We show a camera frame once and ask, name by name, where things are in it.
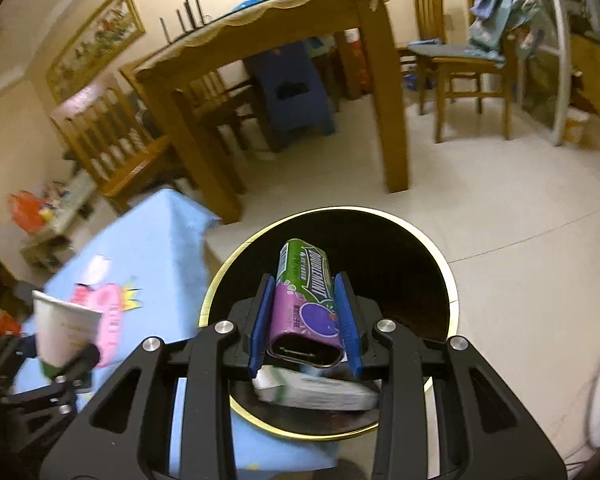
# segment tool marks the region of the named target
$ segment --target blue gripper pad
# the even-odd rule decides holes
[[[262,366],[264,354],[269,340],[269,326],[271,324],[271,312],[273,311],[273,297],[275,296],[275,280],[269,276],[262,301],[257,311],[255,325],[251,333],[251,348],[249,358],[249,373],[255,377]]]
[[[344,345],[344,350],[347,352],[347,361],[353,375],[359,377],[362,371],[360,338],[351,310],[347,287],[342,280],[341,274],[336,276],[335,297],[340,340],[342,341],[342,345]]]

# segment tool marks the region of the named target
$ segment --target purple circle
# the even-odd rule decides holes
[[[309,330],[323,337],[335,337],[339,332],[337,316],[320,303],[304,303],[300,317]]]

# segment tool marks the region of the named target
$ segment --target barcode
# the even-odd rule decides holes
[[[280,276],[286,270],[286,256],[289,252],[289,243],[287,242],[282,250],[280,251],[280,262],[277,264],[277,277],[276,280],[280,279]]]

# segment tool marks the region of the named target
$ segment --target cartoon character print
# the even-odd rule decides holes
[[[69,299],[71,303],[102,314],[96,341],[100,350],[98,368],[111,364],[115,358],[120,341],[122,313],[140,306],[136,299],[138,290],[132,288],[132,281],[124,286],[102,283],[109,273],[111,263],[111,260],[102,254],[93,256],[80,278],[80,283],[75,284],[74,293]]]

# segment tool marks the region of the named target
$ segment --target yellow rim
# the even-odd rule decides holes
[[[384,211],[379,211],[377,209],[370,209],[370,208],[366,208],[366,207],[356,207],[356,206],[322,207],[320,209],[312,209],[311,211],[304,211],[302,213],[297,213],[295,215],[291,215],[291,216],[288,216],[281,220],[278,220],[277,222],[274,222],[271,225],[268,225],[261,231],[254,234],[246,242],[244,242],[242,245],[240,245],[240,247],[238,247],[231,254],[231,256],[229,256],[227,258],[227,260],[224,262],[224,264],[222,264],[222,267],[220,267],[220,270],[218,270],[215,277],[211,280],[211,285],[209,285],[209,288],[206,291],[205,300],[202,303],[202,310],[200,311],[200,318],[198,321],[198,326],[203,327],[208,324],[209,312],[211,311],[211,302],[213,301],[215,292],[216,292],[218,286],[220,285],[222,278],[224,278],[226,271],[229,269],[229,267],[231,267],[231,264],[236,260],[236,258],[238,256],[240,256],[242,251],[244,251],[247,247],[249,247],[249,245],[251,245],[257,238],[260,238],[267,231],[270,231],[274,227],[282,224],[283,222],[291,220],[292,218],[296,218],[298,216],[306,215],[306,214],[310,214],[310,213],[315,213],[318,211],[330,211],[330,210],[337,210],[337,209],[362,211],[364,213],[370,213],[370,214],[374,214],[376,216],[381,216],[382,218],[385,218],[387,220],[390,220],[390,221],[398,224],[403,229],[405,229],[406,231],[408,231],[409,233],[414,235],[414,237],[416,237],[417,240],[419,240],[420,243],[422,243],[422,245],[427,248],[429,253],[433,256],[435,263],[437,263],[437,266],[439,267],[440,272],[442,272],[442,277],[445,280],[445,284],[446,284],[446,292],[449,296],[449,330],[447,333],[447,338],[456,335],[457,329],[458,329],[458,320],[460,318],[460,303],[458,301],[458,291],[457,291],[457,287],[455,286],[455,280],[453,279],[453,276],[451,273],[451,267],[449,267],[449,264],[446,262],[445,258],[442,256],[442,253],[440,252],[440,250],[422,231],[420,231],[415,226],[411,225],[409,222],[406,222],[405,220],[398,218],[397,216],[393,216]],[[432,385],[433,385],[433,381],[429,378],[429,380],[424,385],[424,390],[427,391]],[[378,427],[378,424],[376,422],[374,424],[370,424],[369,426],[366,426],[365,428],[360,428],[359,430],[348,431],[346,433],[331,434],[331,435],[310,435],[310,434],[302,434],[302,433],[293,433],[291,431],[281,430],[280,428],[276,428],[275,426],[271,426],[270,424],[267,424],[263,420],[259,420],[259,418],[255,417],[250,412],[248,412],[244,407],[242,407],[240,404],[238,404],[238,402],[233,397],[230,398],[230,405],[231,405],[232,410],[234,410],[234,412],[236,412],[238,415],[240,415],[245,420],[249,421],[251,424],[253,424],[257,428],[260,428],[261,430],[264,430],[264,431],[268,431],[269,433],[272,433],[276,436],[279,436],[282,438],[290,438],[292,440],[312,440],[314,442],[315,441],[323,441],[324,442],[324,441],[328,441],[328,440],[343,440],[345,438],[351,438],[353,436],[367,433],[368,431],[372,431]]]

